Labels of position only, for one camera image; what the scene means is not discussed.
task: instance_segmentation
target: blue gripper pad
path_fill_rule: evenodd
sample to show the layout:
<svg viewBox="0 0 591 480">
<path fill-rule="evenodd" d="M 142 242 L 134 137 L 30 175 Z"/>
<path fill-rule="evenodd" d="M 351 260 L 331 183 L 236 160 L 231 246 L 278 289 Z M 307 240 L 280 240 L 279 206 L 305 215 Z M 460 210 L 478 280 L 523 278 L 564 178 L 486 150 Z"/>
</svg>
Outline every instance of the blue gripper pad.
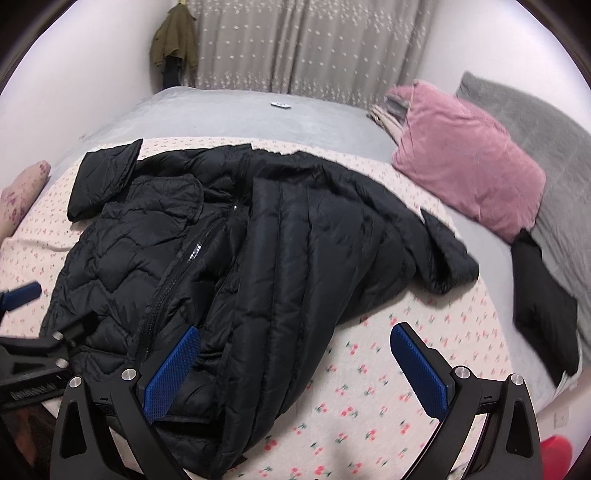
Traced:
<svg viewBox="0 0 591 480">
<path fill-rule="evenodd" d="M 200 350 L 199 330 L 190 327 L 145 389 L 144 416 L 149 424 L 166 415 Z"/>
<path fill-rule="evenodd" d="M 446 386 L 401 325 L 392 329 L 390 348 L 425 413 L 442 421 L 449 411 Z"/>
<path fill-rule="evenodd" d="M 0 309 L 5 312 L 22 307 L 30 301 L 36 300 L 41 296 L 41 286 L 36 281 L 31 282 L 14 290 L 7 291 L 0 301 Z"/>
</svg>

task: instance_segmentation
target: bed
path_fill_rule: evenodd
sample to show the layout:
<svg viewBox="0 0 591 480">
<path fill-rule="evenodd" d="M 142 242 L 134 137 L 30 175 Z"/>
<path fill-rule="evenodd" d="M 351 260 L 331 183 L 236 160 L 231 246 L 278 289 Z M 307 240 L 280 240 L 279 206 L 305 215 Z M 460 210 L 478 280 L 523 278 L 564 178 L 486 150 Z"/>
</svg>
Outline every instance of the bed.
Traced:
<svg viewBox="0 0 591 480">
<path fill-rule="evenodd" d="M 270 102 L 292 108 L 285 111 Z M 388 332 L 400 320 L 411 320 L 421 337 L 452 364 L 467 364 L 488 378 L 520 373 L 536 411 L 574 381 L 565 378 L 556 388 L 515 330 L 511 254 L 505 243 L 397 174 L 389 164 L 395 144 L 365 111 L 269 93 L 175 87 L 113 119 L 72 149 L 53 166 L 45 194 L 2 246 L 0 288 L 35 279 L 44 294 L 7 315 L 0 333 L 38 332 L 54 276 L 84 228 L 78 223 L 70 227 L 65 217 L 81 157 L 100 146 L 137 138 L 145 139 L 141 157 L 176 148 L 251 143 L 282 153 L 305 149 L 338 161 L 380 181 L 410 208 L 426 206 L 463 238 L 480 264 L 480 279 L 470 289 L 435 298 L 411 288 L 378 312 L 338 328 L 307 391 L 247 454 L 248 461 L 226 478 L 401 477 L 436 422 L 425 416 L 388 352 Z M 58 402 L 46 406 L 57 413 Z M 477 419 L 457 465 L 469 459 L 481 425 Z M 132 465 L 122 439 L 118 446 Z"/>
</svg>

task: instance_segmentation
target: curtain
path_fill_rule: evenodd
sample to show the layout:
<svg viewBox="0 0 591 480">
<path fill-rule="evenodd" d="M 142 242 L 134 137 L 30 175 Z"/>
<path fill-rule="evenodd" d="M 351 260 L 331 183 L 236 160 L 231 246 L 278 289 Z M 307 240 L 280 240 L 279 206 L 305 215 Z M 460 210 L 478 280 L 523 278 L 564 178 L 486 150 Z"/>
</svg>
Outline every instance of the curtain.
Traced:
<svg viewBox="0 0 591 480">
<path fill-rule="evenodd" d="M 370 107 L 420 63 L 437 0 L 188 0 L 201 89 Z"/>
</svg>

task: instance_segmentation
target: quilted fabric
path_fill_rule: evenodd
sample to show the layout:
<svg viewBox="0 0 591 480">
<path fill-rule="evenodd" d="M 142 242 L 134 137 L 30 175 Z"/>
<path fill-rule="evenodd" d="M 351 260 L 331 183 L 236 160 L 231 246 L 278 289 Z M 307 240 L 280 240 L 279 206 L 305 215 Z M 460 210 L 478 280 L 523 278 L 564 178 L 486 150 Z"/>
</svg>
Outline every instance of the quilted fabric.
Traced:
<svg viewBox="0 0 591 480">
<path fill-rule="evenodd" d="M 41 334 L 95 313 L 71 360 L 98 380 L 196 325 L 200 359 L 156 426 L 202 476 L 220 478 L 269 432 L 338 323 L 415 277 L 440 294 L 478 277 L 434 216 L 423 223 L 380 184 L 313 155 L 238 145 L 136 163 L 137 148 L 123 151 L 82 161 L 69 217 L 101 213 L 66 258 Z"/>
</svg>

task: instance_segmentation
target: white wall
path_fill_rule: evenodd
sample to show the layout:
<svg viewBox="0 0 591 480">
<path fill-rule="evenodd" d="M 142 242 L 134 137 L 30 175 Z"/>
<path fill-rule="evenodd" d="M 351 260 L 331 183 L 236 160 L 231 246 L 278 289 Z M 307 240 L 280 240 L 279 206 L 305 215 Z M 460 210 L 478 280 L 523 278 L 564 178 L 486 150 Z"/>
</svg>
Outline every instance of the white wall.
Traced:
<svg viewBox="0 0 591 480">
<path fill-rule="evenodd" d="M 581 421 L 589 418 L 591 401 L 591 369 L 583 370 L 577 381 L 577 387 L 560 394 L 556 400 L 536 415 L 540 439 L 552 435 L 568 438 L 573 446 L 572 463 L 581 454 L 591 436 L 591 424 Z"/>
<path fill-rule="evenodd" d="M 418 78 L 454 93 L 465 70 L 532 93 L 591 132 L 591 91 L 517 0 L 440 0 Z"/>
<path fill-rule="evenodd" d="M 150 97 L 154 32 L 174 0 L 77 0 L 32 46 L 0 95 L 0 188 Z"/>
</svg>

